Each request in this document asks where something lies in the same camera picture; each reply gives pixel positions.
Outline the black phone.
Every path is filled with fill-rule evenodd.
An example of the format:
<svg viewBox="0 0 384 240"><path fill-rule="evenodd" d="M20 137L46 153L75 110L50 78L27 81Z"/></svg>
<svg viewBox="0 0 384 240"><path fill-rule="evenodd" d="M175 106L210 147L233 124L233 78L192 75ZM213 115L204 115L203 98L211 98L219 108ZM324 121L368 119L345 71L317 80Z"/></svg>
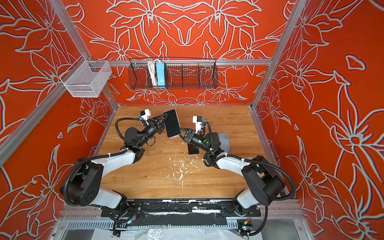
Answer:
<svg viewBox="0 0 384 240"><path fill-rule="evenodd" d="M175 109L172 109L164 112L164 114L167 114L167 119L165 120L165 129L167 132L167 137L169 139L179 137L181 134L181 126L177 111Z"/></svg>

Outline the white phone case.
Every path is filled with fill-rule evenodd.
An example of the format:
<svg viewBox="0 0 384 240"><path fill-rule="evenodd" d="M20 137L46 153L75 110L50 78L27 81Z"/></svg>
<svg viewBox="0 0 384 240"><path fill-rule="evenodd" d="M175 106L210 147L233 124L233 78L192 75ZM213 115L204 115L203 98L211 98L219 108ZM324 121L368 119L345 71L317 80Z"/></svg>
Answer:
<svg viewBox="0 0 384 240"><path fill-rule="evenodd" d="M227 152L231 152L231 144L230 144L230 138L228 134L218 134L219 136L219 141L221 143L220 148Z"/></svg>

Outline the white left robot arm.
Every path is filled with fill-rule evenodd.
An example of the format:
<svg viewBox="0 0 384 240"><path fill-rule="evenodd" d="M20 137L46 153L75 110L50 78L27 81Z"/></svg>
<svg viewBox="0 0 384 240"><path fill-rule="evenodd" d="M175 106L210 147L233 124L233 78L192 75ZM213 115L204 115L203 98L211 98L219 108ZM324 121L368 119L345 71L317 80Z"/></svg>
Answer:
<svg viewBox="0 0 384 240"><path fill-rule="evenodd" d="M120 151L113 154L80 158L65 178L60 192L69 206L107 207L116 209L123 202L123 194L101 188L104 176L122 167L137 163L144 155L144 145L155 140L156 134L162 134L168 114L153 118L121 118L116 120L115 128L118 136L124 141ZM121 121L138 121L145 127L142 131L134 127L128 128L124 134L119 129Z"/></svg>

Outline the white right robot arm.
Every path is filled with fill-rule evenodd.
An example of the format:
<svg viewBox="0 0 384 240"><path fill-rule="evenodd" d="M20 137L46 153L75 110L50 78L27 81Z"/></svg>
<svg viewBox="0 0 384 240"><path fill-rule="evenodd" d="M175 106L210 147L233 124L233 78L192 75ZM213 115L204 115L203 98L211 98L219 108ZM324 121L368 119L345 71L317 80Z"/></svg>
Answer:
<svg viewBox="0 0 384 240"><path fill-rule="evenodd" d="M253 159L242 158L227 153L221 148L218 133L214 133L208 122L203 126L208 131L197 133L182 128L184 142L205 151L203 163L207 168L227 170L242 176L248 188L235 197L235 203L243 209L262 205L268 207L273 201L285 201L295 195L296 186L280 167L269 163L263 156Z"/></svg>

